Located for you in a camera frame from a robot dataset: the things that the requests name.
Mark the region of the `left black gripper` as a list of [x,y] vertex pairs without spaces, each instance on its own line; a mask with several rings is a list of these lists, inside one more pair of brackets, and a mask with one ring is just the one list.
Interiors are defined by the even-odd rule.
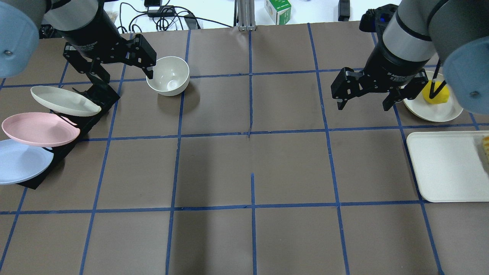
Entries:
[[122,38],[103,8],[68,9],[58,19],[58,30],[67,40],[63,57],[92,83],[110,82],[102,63],[136,66],[148,79],[154,78],[156,51],[142,34],[128,41]]

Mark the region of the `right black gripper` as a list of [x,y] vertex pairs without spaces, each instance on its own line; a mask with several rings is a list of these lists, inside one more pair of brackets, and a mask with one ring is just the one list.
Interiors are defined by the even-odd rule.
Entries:
[[428,83],[423,66],[424,61],[402,59],[391,53],[386,45],[377,44],[363,70],[356,72],[349,67],[340,70],[330,86],[332,98],[341,111],[355,97],[388,92],[382,106],[384,111],[389,111],[398,102],[414,100],[420,94]]

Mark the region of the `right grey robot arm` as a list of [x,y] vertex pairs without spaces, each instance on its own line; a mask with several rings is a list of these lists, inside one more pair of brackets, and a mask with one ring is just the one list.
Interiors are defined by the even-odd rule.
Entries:
[[486,0],[403,0],[363,14],[359,29],[378,41],[363,70],[340,70],[331,85],[342,110],[368,93],[386,93],[390,110],[427,84],[426,63],[437,55],[452,95],[465,110],[487,115],[489,30]]

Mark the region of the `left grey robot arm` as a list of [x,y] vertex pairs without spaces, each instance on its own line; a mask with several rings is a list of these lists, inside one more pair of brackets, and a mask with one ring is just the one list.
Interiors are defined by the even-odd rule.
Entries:
[[42,21],[66,39],[63,56],[78,73],[108,83],[103,64],[123,63],[154,76],[157,53],[144,38],[121,37],[102,0],[2,0],[1,77],[19,75],[38,47]]

